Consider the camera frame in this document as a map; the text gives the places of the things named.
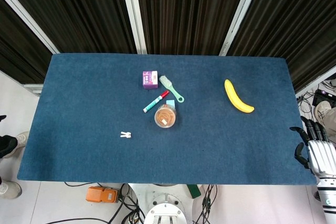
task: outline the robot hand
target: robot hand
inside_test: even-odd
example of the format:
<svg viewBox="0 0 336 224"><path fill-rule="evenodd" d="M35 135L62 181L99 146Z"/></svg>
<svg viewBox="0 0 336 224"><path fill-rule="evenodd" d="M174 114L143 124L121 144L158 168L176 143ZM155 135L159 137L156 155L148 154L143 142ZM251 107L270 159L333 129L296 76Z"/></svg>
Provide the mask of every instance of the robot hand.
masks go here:
<svg viewBox="0 0 336 224"><path fill-rule="evenodd" d="M320 123L301 117L306 125L306 133L302 128L291 127L300 134L303 142L295 149L294 157L317 178L325 218L328 224L336 223L336 150L329 141L324 127ZM306 146L308 159L301 154Z"/></svg>

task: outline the black curtain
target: black curtain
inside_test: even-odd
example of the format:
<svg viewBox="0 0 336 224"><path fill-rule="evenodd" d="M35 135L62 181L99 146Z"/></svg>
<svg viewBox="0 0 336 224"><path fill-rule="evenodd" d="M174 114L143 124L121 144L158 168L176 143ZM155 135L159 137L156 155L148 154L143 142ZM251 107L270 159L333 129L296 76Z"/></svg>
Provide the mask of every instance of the black curtain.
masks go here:
<svg viewBox="0 0 336 224"><path fill-rule="evenodd" d="M124 0L19 0L61 52L136 53Z"/></svg>
<svg viewBox="0 0 336 224"><path fill-rule="evenodd" d="M228 55L285 58L299 91L336 65L336 0L253 0Z"/></svg>
<svg viewBox="0 0 336 224"><path fill-rule="evenodd" d="M239 0L139 0L149 54L218 55Z"/></svg>
<svg viewBox="0 0 336 224"><path fill-rule="evenodd" d="M0 20L0 71L21 83L43 83L50 51L4 0Z"/></svg>

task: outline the shoe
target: shoe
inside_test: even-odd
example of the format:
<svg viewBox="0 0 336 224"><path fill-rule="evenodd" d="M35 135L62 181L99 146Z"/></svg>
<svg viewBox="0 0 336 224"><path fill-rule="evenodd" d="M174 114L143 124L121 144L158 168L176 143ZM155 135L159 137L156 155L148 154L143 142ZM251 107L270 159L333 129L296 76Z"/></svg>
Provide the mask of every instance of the shoe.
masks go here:
<svg viewBox="0 0 336 224"><path fill-rule="evenodd" d="M0 198L15 199L22 194L20 185L16 182L1 180L0 178Z"/></svg>
<svg viewBox="0 0 336 224"><path fill-rule="evenodd" d="M315 110L314 110L315 118L323 126L325 126L323 123L323 118L329 112L329 110L331 110L331 105L327 101L320 102L315 107Z"/></svg>
<svg viewBox="0 0 336 224"><path fill-rule="evenodd" d="M4 158L12 156L18 148L26 146L27 140L28 140L28 136L29 136L29 131L22 132L20 135L17 135L15 137L16 141L17 141L16 147L10 153L8 153L7 155L5 155Z"/></svg>

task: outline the cable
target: cable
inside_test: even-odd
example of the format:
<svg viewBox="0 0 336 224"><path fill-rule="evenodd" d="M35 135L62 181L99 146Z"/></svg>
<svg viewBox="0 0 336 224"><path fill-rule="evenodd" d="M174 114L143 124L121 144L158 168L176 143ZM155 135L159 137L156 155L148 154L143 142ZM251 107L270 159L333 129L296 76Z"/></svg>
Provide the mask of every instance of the cable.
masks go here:
<svg viewBox="0 0 336 224"><path fill-rule="evenodd" d="M70 186L70 187L84 186L84 185L90 185L90 184L98 184L99 186L103 187L98 182L88 182L88 183L83 183L83 184L79 184L79 185L70 185L67 182L64 182L64 184L66 184L67 186Z"/></svg>
<svg viewBox="0 0 336 224"><path fill-rule="evenodd" d="M120 206L118 207L118 209L116 210L116 212L114 213L112 218L109 220L108 224L111 224L113 222L113 220L116 218L117 214L119 213L120 209L122 208L122 206L124 204L124 201L125 201L125 197L122 198Z"/></svg>
<svg viewBox="0 0 336 224"><path fill-rule="evenodd" d="M124 202L124 205L131 210L130 213L128 213L124 219L121 221L121 224L136 224L138 223L138 221L140 221L142 224L143 224L143 221L141 219L141 216L140 216L140 213L143 217L143 219L145 219L145 214L143 213L143 211L141 210L141 208L139 207L139 202L138 200L136 200L136 202L134 202L134 200L132 199L132 197L130 197L129 195L125 195L125 198L128 198L132 203L133 205L130 205L130 204L126 204Z"/></svg>
<svg viewBox="0 0 336 224"><path fill-rule="evenodd" d="M211 202L210 196L211 196L212 189L214 187L216 187L216 194L215 194L214 200ZM206 224L206 223L210 224L209 219L208 219L210 215L210 209L217 198L217 193L218 193L217 185L208 185L208 188L205 192L205 196L202 202L202 212L199 215L198 219L196 221L193 221L194 224ZM201 219L201 217L203 217L203 220L202 220L202 223L199 223L198 221Z"/></svg>
<svg viewBox="0 0 336 224"><path fill-rule="evenodd" d="M101 219L97 219L97 218L75 218L75 219L66 219L66 220L58 220L58 221L48 222L46 224L55 224L55 223L61 223L61 222L66 222L66 221L73 221L73 220L97 220L97 221L101 221L101 222L104 222L104 223L108 223L105 220L101 220Z"/></svg>
<svg viewBox="0 0 336 224"><path fill-rule="evenodd" d="M121 187L120 187L120 194L122 195L122 189L124 188L124 186L127 185L128 186L128 190L127 190L127 193L126 195L128 195L130 193L130 190L131 190L131 187L129 184L122 184Z"/></svg>
<svg viewBox="0 0 336 224"><path fill-rule="evenodd" d="M306 114L309 114L310 115L310 119L314 119L314 117L313 117L313 109L312 109L312 105L310 104L310 102L309 102L309 98L311 98L311 97L313 97L315 95L315 93L313 93L313 92L306 92L306 93L304 93L303 95L302 95L302 99L301 99L301 101L300 101L300 103L299 103L299 105L298 105L298 107L300 108L300 110L305 114L305 116L306 116ZM303 107L302 107L302 104L303 103L305 103L305 104L307 104L308 105L308 111L306 111L306 110L304 110L303 109Z"/></svg>
<svg viewBox="0 0 336 224"><path fill-rule="evenodd" d="M329 88L329 89L331 89L332 91L334 91L334 89L336 88L336 87L333 86L331 83L328 83L328 82L326 82L326 81L322 81L321 83L322 83L322 85L324 85L326 88Z"/></svg>

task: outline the yellow banana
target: yellow banana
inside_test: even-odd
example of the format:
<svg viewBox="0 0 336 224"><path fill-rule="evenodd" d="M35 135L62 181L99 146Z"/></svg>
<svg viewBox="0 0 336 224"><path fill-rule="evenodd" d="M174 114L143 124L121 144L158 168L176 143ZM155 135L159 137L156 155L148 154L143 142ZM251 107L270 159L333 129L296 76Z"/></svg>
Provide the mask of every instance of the yellow banana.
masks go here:
<svg viewBox="0 0 336 224"><path fill-rule="evenodd" d="M225 80L224 87L227 96L229 97L230 102L233 104L234 107L245 113L251 113L254 110L254 107L242 102L242 100L238 97L235 88L229 80Z"/></svg>

